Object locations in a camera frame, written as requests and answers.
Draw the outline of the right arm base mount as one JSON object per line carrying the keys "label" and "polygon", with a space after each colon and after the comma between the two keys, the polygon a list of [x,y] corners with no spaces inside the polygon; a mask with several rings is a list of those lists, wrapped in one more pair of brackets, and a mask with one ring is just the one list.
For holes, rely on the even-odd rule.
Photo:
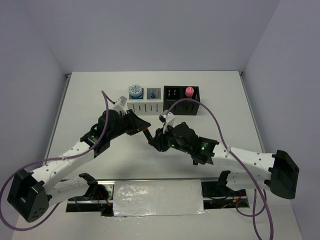
{"label": "right arm base mount", "polygon": [[217,181],[201,181],[201,194],[203,208],[213,209],[234,209],[238,204],[239,208],[248,208],[247,193],[244,189],[233,191],[229,188],[219,188]]}

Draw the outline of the pink glue stick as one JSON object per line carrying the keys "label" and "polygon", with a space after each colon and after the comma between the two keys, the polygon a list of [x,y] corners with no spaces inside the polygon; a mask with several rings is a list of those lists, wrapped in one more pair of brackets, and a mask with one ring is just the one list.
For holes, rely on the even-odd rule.
{"label": "pink glue stick", "polygon": [[195,93],[195,90],[193,87],[191,86],[188,86],[186,89],[185,89],[185,96],[188,98],[188,99],[192,99],[193,98],[193,95]]}

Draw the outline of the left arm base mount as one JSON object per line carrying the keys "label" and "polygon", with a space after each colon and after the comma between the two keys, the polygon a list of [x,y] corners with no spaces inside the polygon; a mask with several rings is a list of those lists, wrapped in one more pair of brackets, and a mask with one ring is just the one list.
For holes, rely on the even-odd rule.
{"label": "left arm base mount", "polygon": [[103,217],[114,216],[114,181],[99,181],[92,196],[76,196],[67,200],[67,213],[99,213]]}

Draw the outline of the clear blue-capped glue pen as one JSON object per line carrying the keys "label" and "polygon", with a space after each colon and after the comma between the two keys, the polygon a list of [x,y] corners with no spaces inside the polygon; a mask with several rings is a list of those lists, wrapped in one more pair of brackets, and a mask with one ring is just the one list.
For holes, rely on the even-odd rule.
{"label": "clear blue-capped glue pen", "polygon": [[155,98],[156,98],[156,93],[155,93],[155,91],[151,91],[151,92],[150,92],[150,98],[151,98],[151,99],[155,99]]}

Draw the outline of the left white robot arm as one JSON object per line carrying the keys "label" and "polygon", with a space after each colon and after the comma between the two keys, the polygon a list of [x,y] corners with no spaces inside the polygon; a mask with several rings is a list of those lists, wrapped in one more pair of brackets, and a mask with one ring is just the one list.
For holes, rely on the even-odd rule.
{"label": "left white robot arm", "polygon": [[151,124],[132,110],[119,113],[106,110],[89,132],[67,152],[46,159],[45,164],[31,171],[25,168],[13,175],[7,197],[8,203],[28,223],[37,221],[52,205],[75,197],[91,200],[97,196],[99,184],[88,173],[66,180],[66,176],[80,166],[94,160],[110,147],[111,140],[123,134],[135,135]]}

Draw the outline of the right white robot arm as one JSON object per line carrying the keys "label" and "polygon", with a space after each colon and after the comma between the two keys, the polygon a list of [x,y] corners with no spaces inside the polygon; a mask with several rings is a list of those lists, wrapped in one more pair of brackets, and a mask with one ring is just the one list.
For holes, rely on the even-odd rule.
{"label": "right white robot arm", "polygon": [[159,128],[154,136],[148,129],[143,133],[149,145],[159,152],[175,149],[190,155],[195,165],[222,166],[217,190],[223,196],[260,188],[283,199],[296,197],[300,169],[284,150],[260,153],[224,146],[217,140],[198,136],[185,122],[166,130]]}

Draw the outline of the blue patterned tape roll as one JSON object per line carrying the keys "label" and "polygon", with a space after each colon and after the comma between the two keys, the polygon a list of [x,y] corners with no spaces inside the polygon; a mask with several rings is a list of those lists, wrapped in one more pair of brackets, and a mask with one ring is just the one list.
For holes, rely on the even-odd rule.
{"label": "blue patterned tape roll", "polygon": [[139,84],[134,84],[129,87],[129,97],[131,99],[142,99],[144,95],[144,89]]}

